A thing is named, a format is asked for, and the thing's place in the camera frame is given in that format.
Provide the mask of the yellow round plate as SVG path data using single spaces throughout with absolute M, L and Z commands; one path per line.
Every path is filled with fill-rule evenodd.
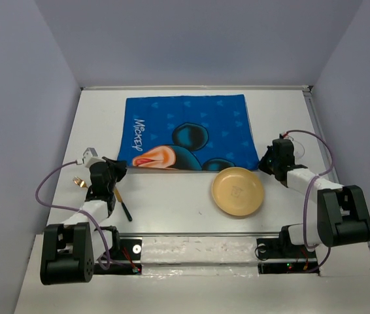
M 211 194 L 215 204 L 234 217 L 255 213 L 265 197 L 259 177 L 241 167 L 229 167 L 219 172 L 212 182 Z

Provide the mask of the blue Mickey placemat cloth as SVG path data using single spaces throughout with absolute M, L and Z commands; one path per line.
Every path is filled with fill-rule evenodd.
M 130 167 L 256 170 L 244 95 L 127 99 L 118 159 Z

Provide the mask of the clear plastic cup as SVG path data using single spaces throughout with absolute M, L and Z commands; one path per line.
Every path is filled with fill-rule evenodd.
M 294 156 L 296 160 L 300 160 L 305 155 L 305 148 L 299 141 L 292 141 L 294 146 Z

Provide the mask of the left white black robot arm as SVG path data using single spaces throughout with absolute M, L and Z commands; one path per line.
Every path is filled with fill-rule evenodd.
M 39 197 L 46 180 L 61 169 L 72 165 L 85 165 L 90 172 L 84 203 L 80 208 L 47 204 Z M 115 226 L 102 226 L 114 211 L 116 183 L 127 173 L 127 162 L 106 157 L 94 161 L 67 162 L 51 173 L 35 191 L 35 199 L 51 209 L 72 211 L 73 215 L 59 224 L 49 224 L 43 233 L 40 267 L 41 283 L 60 285 L 88 283 L 94 275 L 95 265 L 110 269 L 112 260 L 120 252 L 120 235 Z

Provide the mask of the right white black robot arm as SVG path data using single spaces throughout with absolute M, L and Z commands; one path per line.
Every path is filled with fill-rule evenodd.
M 292 256 L 301 245 L 312 251 L 319 245 L 332 248 L 370 241 L 370 215 L 363 190 L 333 183 L 296 164 L 289 139 L 273 140 L 258 169 L 305 197 L 303 222 L 281 229 L 284 236 L 277 239 L 281 255 Z

